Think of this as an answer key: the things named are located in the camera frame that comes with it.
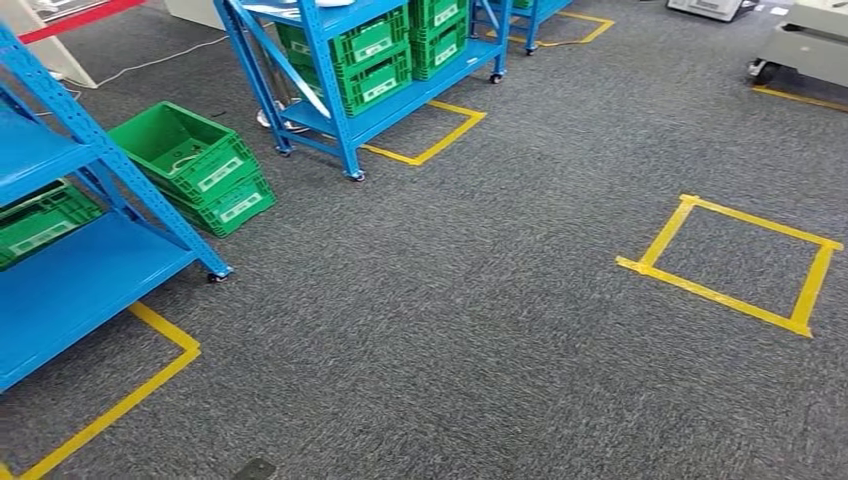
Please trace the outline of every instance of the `green plastic crate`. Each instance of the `green plastic crate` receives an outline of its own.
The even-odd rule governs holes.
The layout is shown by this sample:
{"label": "green plastic crate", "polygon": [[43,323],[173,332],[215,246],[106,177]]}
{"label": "green plastic crate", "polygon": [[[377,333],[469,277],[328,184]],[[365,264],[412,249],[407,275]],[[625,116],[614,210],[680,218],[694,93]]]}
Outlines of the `green plastic crate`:
{"label": "green plastic crate", "polygon": [[[309,67],[298,67],[303,80],[319,96],[324,95],[317,73]],[[369,62],[348,77],[336,76],[342,104],[348,116],[356,116],[412,83],[412,58],[409,43],[396,47],[386,59]]]}
{"label": "green plastic crate", "polygon": [[226,237],[244,222],[276,202],[274,192],[261,173],[243,179],[220,198],[205,205],[194,205],[166,196],[192,224],[218,237]]}
{"label": "green plastic crate", "polygon": [[[303,29],[278,23],[280,43],[294,65],[314,65]],[[403,5],[330,40],[333,67],[339,76],[349,76],[369,60],[384,58],[395,45],[406,42],[409,13]]]}
{"label": "green plastic crate", "polygon": [[435,30],[468,15],[468,0],[411,0],[409,18],[412,28]]}
{"label": "green plastic crate", "polygon": [[65,179],[0,209],[0,270],[100,214],[100,207]]}
{"label": "green plastic crate", "polygon": [[419,38],[412,41],[412,78],[429,80],[465,50],[468,42],[468,17],[463,15],[453,24],[445,25],[430,35],[423,31]]}
{"label": "green plastic crate", "polygon": [[238,134],[161,102],[109,131],[160,190],[202,204],[259,170]]}

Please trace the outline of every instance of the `yellow tape square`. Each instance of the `yellow tape square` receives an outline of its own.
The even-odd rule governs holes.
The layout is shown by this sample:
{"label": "yellow tape square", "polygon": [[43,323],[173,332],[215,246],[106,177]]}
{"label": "yellow tape square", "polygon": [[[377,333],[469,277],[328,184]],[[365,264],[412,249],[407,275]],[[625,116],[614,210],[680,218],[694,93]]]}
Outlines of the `yellow tape square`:
{"label": "yellow tape square", "polygon": [[109,425],[112,425],[125,413],[132,410],[142,400],[147,398],[148,395],[153,393],[154,390],[161,387],[200,355],[200,343],[197,340],[191,338],[189,334],[180,330],[179,327],[165,320],[145,305],[136,302],[130,305],[127,310],[162,336],[182,347],[183,353],[21,476],[15,477],[6,465],[0,463],[0,480],[13,480],[16,478],[20,480],[36,480],[43,477],[103,432]]}
{"label": "yellow tape square", "polygon": [[392,160],[397,160],[399,162],[403,162],[409,165],[419,166],[435,157],[442,150],[448,148],[453,142],[457,141],[459,137],[465,134],[468,130],[471,129],[474,125],[480,123],[480,120],[485,118],[485,112],[478,112],[475,110],[470,110],[463,107],[457,107],[456,105],[451,105],[449,103],[440,102],[438,100],[430,100],[427,102],[427,105],[441,108],[442,110],[447,110],[449,112],[458,113],[460,115],[465,115],[468,117],[467,120],[462,122],[462,124],[454,129],[451,133],[449,133],[445,138],[436,142],[435,145],[425,150],[423,153],[416,157],[408,157],[401,153],[393,152],[391,150],[386,150],[385,148],[375,147],[374,145],[362,145],[362,148],[368,150],[369,152],[376,153],[378,155],[383,155],[384,157],[389,157]]}
{"label": "yellow tape square", "polygon": [[[563,42],[542,42],[542,41],[536,40],[536,46],[538,46],[538,47],[560,47],[560,46],[563,46],[563,45],[583,45],[583,44],[586,44],[586,43],[592,43],[596,38],[601,36],[601,34],[603,34],[607,30],[609,30],[610,27],[615,25],[614,20],[610,20],[608,18],[592,17],[592,16],[589,16],[589,15],[583,15],[582,13],[557,12],[557,15],[559,15],[561,17],[576,18],[578,20],[586,20],[588,22],[595,22],[595,23],[598,23],[599,25],[598,25],[597,28],[595,28],[594,30],[589,32],[588,35],[581,38],[580,40],[566,40],[566,41],[563,41]],[[514,24],[516,21],[518,21],[518,17],[513,17],[513,19],[510,21],[510,25]],[[489,32],[486,33],[486,36],[494,38],[495,37],[495,31],[489,30]],[[506,38],[509,39],[512,42],[517,42],[517,43],[521,43],[521,44],[527,42],[526,38],[518,37],[518,36],[515,36],[515,35],[509,35]]]}
{"label": "yellow tape square", "polygon": [[[828,240],[812,233],[807,233],[792,227],[787,227],[785,225],[772,222],[770,220],[766,220],[764,218],[760,218],[754,215],[740,212],[738,210],[734,210],[732,208],[724,207],[712,202],[708,202],[706,200],[702,200],[700,197],[697,196],[681,195],[680,200],[681,203],[677,207],[677,210],[674,211],[674,213],[671,215],[671,218],[669,218],[668,222],[665,224],[665,226],[663,226],[662,230],[660,230],[660,233],[657,235],[657,238],[654,239],[653,243],[651,243],[651,245],[648,247],[648,250],[645,251],[645,254],[642,255],[642,258],[638,262],[628,260],[624,257],[616,257],[616,263],[618,263],[622,267],[629,268],[635,272],[641,273],[642,275],[647,275],[649,277],[654,277],[658,280],[662,280],[663,282],[680,287],[684,290],[692,292],[696,295],[700,295],[714,302],[718,302],[734,310],[738,310],[742,313],[759,318],[760,320],[764,320],[774,325],[783,327],[799,335],[803,335],[805,337],[812,337],[809,327],[809,320],[810,315],[813,312],[813,306],[816,303],[816,298],[818,297],[819,290],[821,289],[821,286],[824,283],[824,277],[827,273],[827,268],[830,265],[830,257],[833,254],[834,250],[843,250],[843,245],[839,242]],[[792,314],[789,316],[789,318],[756,307],[754,305],[735,299],[723,293],[716,292],[715,290],[711,290],[703,285],[699,285],[695,282],[691,282],[689,280],[686,280],[684,278],[678,277],[676,275],[654,267],[654,264],[659,259],[660,255],[666,249],[666,247],[668,247],[669,243],[671,242],[671,239],[678,232],[678,230],[680,230],[680,227],[683,226],[686,217],[689,216],[689,213],[692,212],[692,209],[694,207],[705,208],[707,210],[721,213],[737,220],[741,220],[743,222],[752,223],[754,225],[763,228],[768,228],[770,230],[774,230],[785,235],[815,243],[820,246],[818,253],[816,253],[815,258],[813,259],[813,263],[810,266],[810,271],[807,273],[807,278],[804,282],[804,285],[803,287],[801,287],[801,292],[798,294],[798,300],[795,303],[795,308],[792,310]]]}

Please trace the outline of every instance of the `gray carpet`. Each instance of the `gray carpet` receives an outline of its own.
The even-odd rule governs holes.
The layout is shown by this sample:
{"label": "gray carpet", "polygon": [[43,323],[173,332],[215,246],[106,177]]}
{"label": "gray carpet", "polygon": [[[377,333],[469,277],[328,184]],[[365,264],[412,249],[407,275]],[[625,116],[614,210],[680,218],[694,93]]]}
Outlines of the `gray carpet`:
{"label": "gray carpet", "polygon": [[[614,259],[638,259],[681,193],[844,241],[848,117],[746,87],[780,17],[569,8],[617,23],[516,48],[502,85],[464,80],[440,99],[485,120],[419,168],[362,152],[363,184],[315,151],[274,154],[227,43],[86,91],[107,127],[160,100],[218,115],[279,202],[211,240],[231,282],[192,267],[144,300],[203,353],[52,476],[231,478],[260,457],[285,479],[844,478],[844,253],[813,339]],[[102,79],[219,36],[148,6],[65,40]],[[374,143],[416,154],[457,121],[424,108]],[[786,313],[813,253],[699,211],[658,266]],[[177,354],[114,319],[4,394],[2,460],[23,472]]]}

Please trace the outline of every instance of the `power cord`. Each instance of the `power cord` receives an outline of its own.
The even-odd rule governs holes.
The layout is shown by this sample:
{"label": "power cord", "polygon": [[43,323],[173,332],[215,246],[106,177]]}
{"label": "power cord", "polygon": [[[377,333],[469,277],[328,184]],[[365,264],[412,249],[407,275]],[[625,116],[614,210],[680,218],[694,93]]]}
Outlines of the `power cord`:
{"label": "power cord", "polygon": [[116,79],[118,79],[121,75],[123,75],[123,74],[125,74],[125,73],[127,73],[127,72],[131,72],[131,71],[133,71],[133,70],[138,70],[138,69],[140,69],[140,68],[144,68],[144,67],[149,67],[149,66],[151,66],[151,65],[156,65],[156,64],[158,64],[158,63],[162,63],[162,62],[167,62],[168,60],[173,60],[173,59],[175,59],[175,58],[177,58],[177,57],[181,57],[181,56],[183,56],[183,55],[189,54],[189,53],[191,53],[191,52],[193,52],[193,51],[197,50],[198,48],[201,48],[201,47],[208,47],[208,46],[210,46],[210,45],[215,45],[216,43],[221,43],[221,42],[223,42],[224,40],[226,40],[226,39],[228,39],[228,38],[230,38],[230,36],[229,36],[229,35],[224,35],[223,37],[221,37],[221,38],[219,38],[219,39],[212,40],[211,42],[206,42],[206,43],[201,43],[201,44],[195,45],[195,46],[193,46],[193,47],[189,48],[188,50],[184,50],[184,51],[182,51],[182,52],[175,53],[175,54],[173,54],[173,55],[168,55],[167,57],[165,57],[165,58],[160,58],[159,60],[153,60],[152,62],[142,63],[141,65],[136,65],[136,66],[134,66],[134,67],[127,67],[127,68],[125,68],[125,69],[121,70],[120,72],[118,72],[118,73],[116,73],[116,74],[112,75],[111,77],[107,78],[106,80],[103,80],[102,82],[97,83],[97,86],[96,86],[96,87],[89,87],[89,86],[87,86],[87,85],[83,85],[83,84],[81,84],[81,83],[77,83],[77,82],[75,82],[75,81],[73,81],[73,80],[71,80],[71,79],[69,79],[69,78],[65,78],[65,79],[63,79],[63,80],[64,80],[64,81],[66,81],[66,82],[68,82],[68,83],[70,83],[70,84],[73,84],[73,85],[76,85],[76,86],[78,86],[78,87],[82,87],[82,88],[88,88],[88,89],[92,89],[92,88],[100,88],[100,87],[102,87],[103,85],[106,85],[107,83],[111,82],[112,80],[116,80]]}
{"label": "power cord", "polygon": [[[271,25],[271,24],[272,24],[271,22],[268,22],[268,23],[263,24],[263,25],[262,25],[262,27],[263,27],[263,28],[267,28],[267,27],[268,27],[269,25]],[[97,83],[95,87],[90,87],[90,86],[88,86],[88,85],[83,85],[83,84],[81,84],[81,83],[77,83],[77,82],[75,82],[75,81],[71,80],[70,78],[63,78],[63,79],[62,79],[62,81],[68,82],[68,83],[70,83],[71,85],[75,85],[75,86],[80,87],[80,88],[87,88],[87,89],[89,89],[89,90],[91,90],[91,89],[93,89],[93,88],[100,88],[100,87],[102,87],[103,85],[106,85],[107,83],[109,83],[109,82],[111,82],[111,81],[113,81],[113,80],[118,79],[121,75],[123,75],[123,74],[125,74],[125,73],[127,73],[127,72],[131,72],[131,71],[133,71],[133,70],[138,70],[138,69],[140,69],[140,68],[149,67],[149,66],[151,66],[151,65],[156,65],[156,64],[158,64],[158,63],[167,62],[168,60],[173,60],[173,59],[175,59],[175,58],[177,58],[177,57],[181,57],[181,56],[183,56],[183,55],[187,55],[187,54],[189,54],[189,53],[191,53],[191,52],[193,52],[193,51],[197,50],[198,48],[201,48],[201,47],[208,47],[208,46],[210,46],[210,45],[215,45],[216,43],[221,43],[221,42],[223,42],[224,40],[226,40],[226,39],[228,39],[228,38],[230,38],[230,36],[229,36],[229,35],[224,35],[223,37],[218,38],[218,39],[215,39],[215,40],[212,40],[211,42],[205,42],[205,43],[197,44],[197,45],[195,45],[195,46],[193,46],[193,47],[191,47],[191,48],[189,48],[189,49],[187,49],[187,50],[183,50],[182,52],[178,52],[178,53],[175,53],[175,54],[173,54],[173,55],[168,55],[167,57],[160,58],[159,60],[153,60],[152,62],[142,63],[141,65],[136,65],[136,66],[134,66],[134,67],[127,67],[127,68],[124,68],[124,69],[122,69],[121,71],[119,71],[118,73],[116,73],[116,74],[112,75],[111,77],[107,78],[106,80],[103,80],[102,82]],[[79,98],[82,96],[82,92],[81,92],[81,91],[79,91],[79,90],[72,90],[72,89],[68,88],[68,87],[67,87],[67,86],[65,86],[65,85],[62,85],[62,86],[63,86],[63,87],[65,87],[65,90],[67,90],[67,91],[69,91],[69,92],[71,92],[71,93],[73,93],[73,94],[74,94],[74,101],[79,100]],[[44,115],[52,115],[52,114],[53,114],[53,112],[42,112],[42,113],[37,113],[36,115],[38,115],[38,116],[40,116],[40,117],[41,117],[41,116],[44,116]]]}

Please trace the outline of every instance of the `blue metal shelf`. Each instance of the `blue metal shelf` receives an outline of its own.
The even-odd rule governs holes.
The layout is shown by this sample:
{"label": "blue metal shelf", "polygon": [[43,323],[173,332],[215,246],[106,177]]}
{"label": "blue metal shelf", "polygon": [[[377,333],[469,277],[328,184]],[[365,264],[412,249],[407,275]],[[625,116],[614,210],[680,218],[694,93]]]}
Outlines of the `blue metal shelf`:
{"label": "blue metal shelf", "polygon": [[[465,52],[430,80],[415,80],[412,85],[395,93],[382,103],[349,118],[348,126],[351,142],[359,146],[376,137],[380,132],[402,120],[411,112],[485,65],[499,51],[499,47],[493,43],[469,40]],[[306,125],[318,132],[335,135],[332,122],[321,115],[309,102],[292,105],[283,112],[283,117]]]}
{"label": "blue metal shelf", "polygon": [[[0,272],[2,393],[191,262],[216,277],[231,269],[2,23],[0,67],[10,74],[0,79],[0,205],[74,174],[108,207]],[[67,136],[13,93],[10,77],[53,113]],[[122,191],[159,222],[151,223]]]}
{"label": "blue metal shelf", "polygon": [[0,273],[0,392],[196,258],[109,212]]}
{"label": "blue metal shelf", "polygon": [[91,150],[0,109],[0,207],[91,161]]}
{"label": "blue metal shelf", "polygon": [[[484,6],[489,4],[489,0],[464,1],[468,2],[469,8],[476,2],[481,2]],[[508,11],[512,7],[512,0],[501,1],[504,2],[506,10],[499,16],[492,14],[488,18],[493,24],[508,25]],[[497,35],[492,41],[470,40],[467,51],[442,67],[434,78],[426,82],[415,81],[361,114],[348,118],[339,93],[327,40],[405,5],[408,0],[356,0],[347,7],[323,8],[318,7],[315,0],[300,0],[296,3],[272,0],[214,0],[214,2],[227,28],[236,55],[245,70],[251,89],[271,124],[277,150],[288,155],[293,149],[292,142],[295,142],[336,155],[342,161],[344,174],[357,181],[365,178],[356,157],[356,148],[359,145],[394,125],[488,61],[493,60],[494,63],[490,77],[492,83],[499,83],[506,74],[508,28],[496,27]],[[285,4],[291,6],[280,11],[281,5]],[[275,7],[276,12],[268,10],[269,7]],[[268,37],[259,20],[271,20],[303,29],[324,93],[323,98],[319,98],[312,87],[303,80],[280,51],[277,42]],[[278,110],[275,107],[275,100],[283,99],[285,95],[274,91],[272,77],[276,72],[265,71],[265,63],[288,76],[300,90],[303,101],[288,106],[282,111]],[[303,124],[330,135],[335,138],[336,145],[326,145],[307,136],[291,133],[285,128],[288,121]]]}
{"label": "blue metal shelf", "polygon": [[[512,16],[527,19],[527,26],[511,26],[511,28],[523,30],[525,32],[526,40],[524,48],[527,49],[527,53],[532,53],[538,48],[538,46],[536,45],[536,34],[539,31],[539,26],[546,20],[554,16],[556,12],[571,5],[573,1],[574,0],[534,0],[533,5],[528,8],[512,7],[510,9],[510,13]],[[503,5],[499,3],[492,3],[491,7],[493,11],[500,12],[503,8]],[[473,16],[473,21],[475,23],[491,26],[491,22],[487,22],[485,20],[481,21],[478,18],[478,12],[481,9],[482,7],[478,6],[475,3],[475,14]]]}
{"label": "blue metal shelf", "polygon": [[[318,10],[321,22],[321,38],[329,40],[352,28],[358,27],[372,18],[395,9],[408,0],[356,0],[346,7],[321,8]],[[303,28],[303,21],[297,3],[291,0],[245,0],[241,2],[245,9],[263,20],[285,23]]]}

